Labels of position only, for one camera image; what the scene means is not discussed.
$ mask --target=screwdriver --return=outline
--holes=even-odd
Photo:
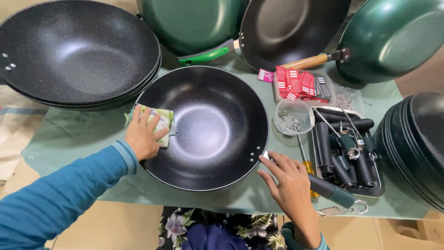
[[[309,174],[314,175],[313,167],[311,166],[311,162],[308,161],[307,158],[305,157],[304,147],[302,147],[302,141],[301,141],[301,137],[299,136],[299,134],[297,134],[297,141],[299,142],[299,148],[301,148],[301,154],[302,154],[302,160],[303,160],[302,164],[305,165],[307,172]],[[310,197],[316,198],[316,197],[320,197],[320,195],[310,190]]]

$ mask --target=person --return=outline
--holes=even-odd
[[[160,116],[149,123],[150,109],[140,106],[123,141],[78,159],[0,201],[0,250],[44,249],[89,209],[97,197],[126,174],[135,174],[139,161],[155,157],[158,140],[167,129],[153,132]],[[159,250],[317,249],[328,246],[319,232],[305,167],[285,155],[264,157],[266,171],[258,174],[291,222],[277,228],[276,215],[218,214],[202,209],[164,208]]]

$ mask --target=hand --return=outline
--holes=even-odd
[[[258,170],[270,189],[271,197],[281,207],[287,217],[296,225],[295,240],[305,248],[317,248],[321,242],[318,228],[318,214],[311,204],[310,180],[305,166],[288,158],[286,155],[270,151],[270,159],[263,156],[259,160],[270,170],[279,182],[265,171]]]
[[[148,122],[150,117],[150,108],[146,108],[142,116],[140,110],[142,106],[137,105],[133,112],[133,119],[128,125],[125,141],[130,145],[136,154],[137,160],[146,160],[157,155],[159,152],[160,143],[157,142],[166,134],[169,129],[162,129],[156,133],[153,130],[156,128],[160,120],[160,115],[156,114],[154,118]]]

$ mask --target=yellow screwdriver handle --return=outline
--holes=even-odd
[[[314,175],[313,167],[311,166],[311,162],[303,161],[302,164],[305,165],[305,168],[307,169],[307,173],[310,173],[310,174]],[[316,198],[316,197],[320,197],[320,195],[318,193],[315,193],[315,192],[310,190],[310,197],[311,198]]]

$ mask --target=floral skirt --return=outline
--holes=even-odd
[[[202,209],[163,207],[158,250],[181,250],[188,230],[197,225],[218,225],[245,240],[251,250],[284,250],[277,215],[219,214]]]

